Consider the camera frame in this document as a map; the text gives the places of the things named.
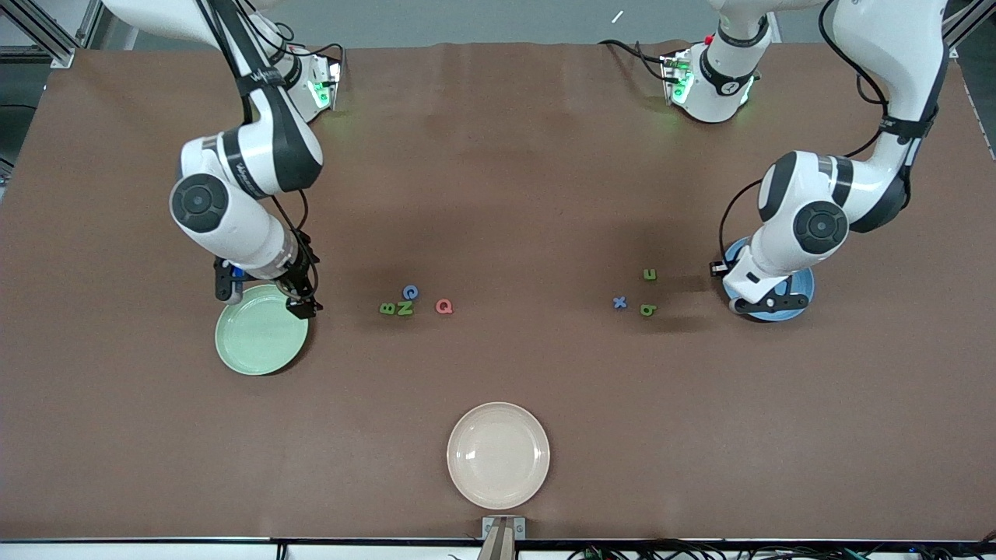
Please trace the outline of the blue plate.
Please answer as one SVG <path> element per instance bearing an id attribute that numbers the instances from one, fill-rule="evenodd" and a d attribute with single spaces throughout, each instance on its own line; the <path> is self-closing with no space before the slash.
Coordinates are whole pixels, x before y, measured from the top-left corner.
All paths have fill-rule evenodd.
<path id="1" fill-rule="evenodd" d="M 729 248 L 726 249 L 724 253 L 725 258 L 734 264 L 736 260 L 739 258 L 739 254 L 741 253 L 743 246 L 746 245 L 748 242 L 749 242 L 749 237 L 747 236 L 738 239 L 736 242 L 730 245 Z M 776 288 L 774 289 L 774 293 L 777 297 L 777 300 L 786 299 L 788 296 L 804 296 L 807 298 L 808 301 L 811 302 L 812 298 L 814 298 L 815 296 L 815 285 L 817 284 L 815 283 L 814 273 L 812 273 L 811 268 L 807 268 L 805 270 L 801 270 L 799 272 L 794 273 L 785 281 L 777 285 Z M 774 312 L 770 312 L 768 310 L 761 310 L 757 312 L 747 313 L 745 314 L 745 316 L 762 322 L 770 322 L 770 323 L 784 322 L 799 317 L 806 311 L 807 307 L 808 303 L 804 305 L 803 308 L 800 309 L 776 310 Z"/>

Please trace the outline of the green plate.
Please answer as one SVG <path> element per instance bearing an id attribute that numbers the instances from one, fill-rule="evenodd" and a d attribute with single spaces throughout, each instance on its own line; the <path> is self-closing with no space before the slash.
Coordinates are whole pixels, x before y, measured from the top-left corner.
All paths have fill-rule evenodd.
<path id="1" fill-rule="evenodd" d="M 266 376 L 288 366 L 308 340 L 310 321 L 292 315 L 274 285 L 257 285 L 227 306 L 215 326 L 215 350 L 223 364 L 246 376 Z"/>

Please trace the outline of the brown table cover sheet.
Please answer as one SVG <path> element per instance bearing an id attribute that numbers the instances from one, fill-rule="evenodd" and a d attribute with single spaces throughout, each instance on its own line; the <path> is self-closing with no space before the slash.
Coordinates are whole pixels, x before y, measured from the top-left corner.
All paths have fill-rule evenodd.
<path id="1" fill-rule="evenodd" d="M 782 324 L 708 275 L 720 216 L 879 112 L 822 45 L 770 47 L 761 73 L 703 125 L 605 46 L 349 52 L 313 124 L 324 309 L 251 378 L 215 351 L 212 256 L 168 208 L 181 146 L 240 120 L 224 61 L 79 53 L 0 204 L 0 538 L 461 537 L 482 510 L 446 442 L 488 401 L 550 437 L 518 508 L 537 538 L 996 529 L 996 163 L 960 67 L 910 205 Z M 378 312 L 405 285 L 413 315 Z"/>

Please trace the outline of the cream plate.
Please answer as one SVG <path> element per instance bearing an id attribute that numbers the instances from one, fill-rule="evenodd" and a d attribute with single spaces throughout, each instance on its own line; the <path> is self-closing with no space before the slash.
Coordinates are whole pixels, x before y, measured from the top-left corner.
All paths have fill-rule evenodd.
<path id="1" fill-rule="evenodd" d="M 545 483 L 552 459 L 545 428 L 526 408 L 504 401 L 477 405 L 455 423 L 446 465 L 459 493 L 493 511 L 523 506 Z"/>

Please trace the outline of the white table edge rail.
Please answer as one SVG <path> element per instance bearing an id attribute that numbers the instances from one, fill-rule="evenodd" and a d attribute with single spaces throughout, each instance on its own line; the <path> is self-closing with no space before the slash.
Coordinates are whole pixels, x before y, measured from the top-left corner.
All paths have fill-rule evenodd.
<path id="1" fill-rule="evenodd" d="M 0 540 L 0 560 L 477 560 L 482 538 Z M 996 560 L 979 540 L 527 539 L 518 560 Z"/>

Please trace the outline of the grey bracket with tan beam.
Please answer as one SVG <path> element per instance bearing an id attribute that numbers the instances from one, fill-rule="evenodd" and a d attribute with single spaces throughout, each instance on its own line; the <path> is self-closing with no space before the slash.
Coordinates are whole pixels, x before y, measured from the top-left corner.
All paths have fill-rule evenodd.
<path id="1" fill-rule="evenodd" d="M 484 516 L 477 560 L 518 560 L 518 543 L 526 539 L 526 518 L 515 515 Z"/>

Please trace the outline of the aluminium frame profile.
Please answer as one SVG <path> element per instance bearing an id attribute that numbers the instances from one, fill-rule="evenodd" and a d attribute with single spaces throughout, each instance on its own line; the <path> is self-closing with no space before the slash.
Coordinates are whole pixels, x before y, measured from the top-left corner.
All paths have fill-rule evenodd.
<path id="1" fill-rule="evenodd" d="M 988 17 L 991 0 L 949 0 L 942 36 L 949 47 L 957 47 Z"/>
<path id="2" fill-rule="evenodd" d="M 71 68 L 103 14 L 102 0 L 0 0 L 0 61 Z"/>

